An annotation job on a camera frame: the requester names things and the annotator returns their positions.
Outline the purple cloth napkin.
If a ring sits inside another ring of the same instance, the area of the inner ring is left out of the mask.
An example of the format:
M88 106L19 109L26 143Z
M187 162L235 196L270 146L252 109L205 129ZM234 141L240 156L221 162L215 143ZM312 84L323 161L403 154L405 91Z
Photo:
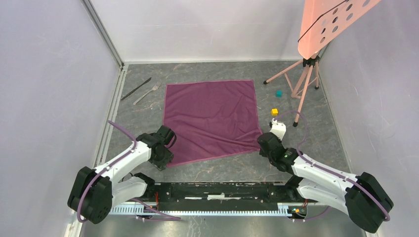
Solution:
M163 124L176 134L169 167L259 150L252 80L172 83L166 86Z

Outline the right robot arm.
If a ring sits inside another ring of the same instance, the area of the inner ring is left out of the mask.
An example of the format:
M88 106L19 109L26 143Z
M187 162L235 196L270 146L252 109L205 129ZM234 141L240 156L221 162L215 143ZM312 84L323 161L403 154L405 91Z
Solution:
M285 188L289 200L303 198L326 204L369 233L376 233L383 222L390 221L394 203L375 176L331 168L295 148L285 148L271 132L260 135L257 142L260 154L271 165L292 175Z

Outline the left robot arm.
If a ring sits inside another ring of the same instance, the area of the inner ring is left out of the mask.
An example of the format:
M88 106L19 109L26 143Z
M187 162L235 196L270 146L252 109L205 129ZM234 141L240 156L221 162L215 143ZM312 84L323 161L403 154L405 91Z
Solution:
M157 132L133 136L118 124L110 123L125 134L132 144L110 161L95 168L81 168L75 178L67 205L77 214L80 223L98 224L111 209L125 201L150 201L157 197L155 180L143 173L123 178L134 168L150 162L158 170L164 170L174 154L169 150L176 142L175 132L162 125Z

